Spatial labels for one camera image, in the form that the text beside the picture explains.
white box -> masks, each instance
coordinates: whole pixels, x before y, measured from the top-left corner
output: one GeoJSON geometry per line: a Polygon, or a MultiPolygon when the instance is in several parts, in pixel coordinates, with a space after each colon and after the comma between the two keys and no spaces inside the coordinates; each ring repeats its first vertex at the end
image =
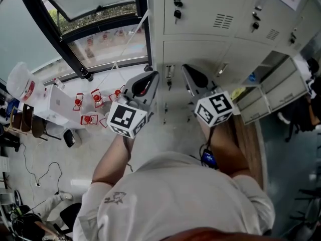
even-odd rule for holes
{"type": "Polygon", "coordinates": [[[194,113],[209,127],[212,127],[228,120],[233,110],[233,102],[229,93],[225,91],[199,99],[194,113]]]}
{"type": "Polygon", "coordinates": [[[146,123],[147,111],[112,103],[107,124],[113,132],[133,139],[146,123]]]}
{"type": "Polygon", "coordinates": [[[66,95],[55,85],[47,86],[47,96],[34,107],[34,114],[58,125],[72,122],[80,125],[80,113],[73,111],[74,99],[66,95]]]}

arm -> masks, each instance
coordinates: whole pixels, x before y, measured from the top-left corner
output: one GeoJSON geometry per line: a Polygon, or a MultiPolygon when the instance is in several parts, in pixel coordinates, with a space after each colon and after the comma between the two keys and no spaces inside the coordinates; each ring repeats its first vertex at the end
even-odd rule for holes
{"type": "Polygon", "coordinates": [[[308,95],[306,96],[306,100],[307,100],[307,102],[309,104],[309,114],[310,114],[311,124],[313,126],[316,126],[316,125],[318,125],[320,123],[320,120],[313,113],[312,106],[311,106],[311,98],[308,95]]]}
{"type": "Polygon", "coordinates": [[[313,126],[318,125],[320,123],[320,120],[318,119],[317,116],[314,115],[311,104],[309,104],[309,114],[310,114],[311,124],[313,126]]]}
{"type": "MultiPolygon", "coordinates": [[[[206,140],[210,135],[210,128],[198,117],[206,140]]],[[[229,139],[223,125],[217,125],[211,138],[211,151],[221,172],[235,177],[237,175],[251,176],[249,165],[241,150],[229,139]]]]}
{"type": "MultiPolygon", "coordinates": [[[[128,139],[129,150],[132,150],[134,139],[128,139]]],[[[117,135],[107,152],[98,163],[92,183],[103,182],[114,186],[124,175],[129,154],[123,142],[123,136],[117,135]]]]}
{"type": "Polygon", "coordinates": [[[44,225],[42,222],[40,221],[35,221],[35,224],[39,227],[42,228],[45,232],[48,232],[49,234],[53,235],[55,238],[57,238],[57,234],[54,233],[52,230],[50,230],[49,228],[47,228],[46,225],[44,225]]]}

red object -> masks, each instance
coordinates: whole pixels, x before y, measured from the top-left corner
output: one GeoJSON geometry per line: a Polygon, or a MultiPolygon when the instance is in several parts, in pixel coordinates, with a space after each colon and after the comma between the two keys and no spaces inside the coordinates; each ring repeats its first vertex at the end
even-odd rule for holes
{"type": "Polygon", "coordinates": [[[83,98],[84,98],[84,94],[83,93],[76,94],[75,106],[74,106],[74,108],[72,110],[80,110],[83,98]]]}
{"type": "Polygon", "coordinates": [[[120,89],[116,89],[114,94],[109,95],[108,96],[109,100],[110,101],[117,101],[118,96],[121,94],[124,87],[125,87],[125,85],[123,85],[120,89]]]}
{"type": "Polygon", "coordinates": [[[91,122],[91,117],[90,116],[85,116],[85,122],[90,123],[91,122]]]}
{"type": "Polygon", "coordinates": [[[82,115],[80,119],[80,124],[81,125],[97,125],[98,123],[98,115],[82,115]]]}
{"type": "Polygon", "coordinates": [[[106,118],[102,118],[99,123],[104,127],[107,128],[108,124],[107,124],[107,119],[106,118]]]}
{"type": "Polygon", "coordinates": [[[95,89],[91,92],[92,98],[95,101],[95,108],[102,107],[104,105],[104,102],[101,98],[101,93],[99,92],[99,89],[95,89]]]}
{"type": "Polygon", "coordinates": [[[96,102],[98,102],[100,99],[101,99],[101,97],[98,94],[94,95],[94,100],[96,102]]]}
{"type": "Polygon", "coordinates": [[[31,81],[29,89],[28,89],[27,93],[25,94],[25,96],[22,98],[22,101],[26,101],[31,96],[32,92],[35,89],[35,85],[36,84],[33,81],[31,81]]]}

shoe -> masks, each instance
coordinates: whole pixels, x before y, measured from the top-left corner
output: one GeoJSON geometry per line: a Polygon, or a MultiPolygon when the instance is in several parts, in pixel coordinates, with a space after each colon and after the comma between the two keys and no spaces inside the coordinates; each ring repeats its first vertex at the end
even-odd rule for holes
{"type": "Polygon", "coordinates": [[[60,197],[61,197],[61,199],[64,201],[64,200],[73,200],[74,199],[74,197],[72,196],[72,194],[69,194],[69,193],[63,193],[63,192],[61,192],[61,193],[59,193],[59,195],[60,195],[60,197]]]}
{"type": "Polygon", "coordinates": [[[286,118],[284,118],[284,116],[283,116],[283,114],[282,114],[281,112],[278,112],[278,113],[277,113],[277,116],[278,116],[278,118],[279,118],[282,122],[284,122],[285,124],[289,125],[289,124],[291,123],[289,120],[287,120],[286,118]]]}

air vent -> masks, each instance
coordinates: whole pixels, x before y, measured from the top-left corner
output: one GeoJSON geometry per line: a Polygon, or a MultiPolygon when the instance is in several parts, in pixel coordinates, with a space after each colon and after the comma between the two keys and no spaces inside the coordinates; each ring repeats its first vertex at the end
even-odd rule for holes
{"type": "Polygon", "coordinates": [[[280,34],[279,31],[276,31],[274,29],[271,29],[271,31],[269,32],[269,34],[267,34],[266,38],[270,39],[270,40],[275,40],[276,37],[280,34]]]}
{"type": "Polygon", "coordinates": [[[233,16],[228,16],[228,15],[224,15],[224,14],[217,14],[213,27],[222,28],[222,29],[229,29],[232,24],[233,18],[234,18],[233,16]]]}

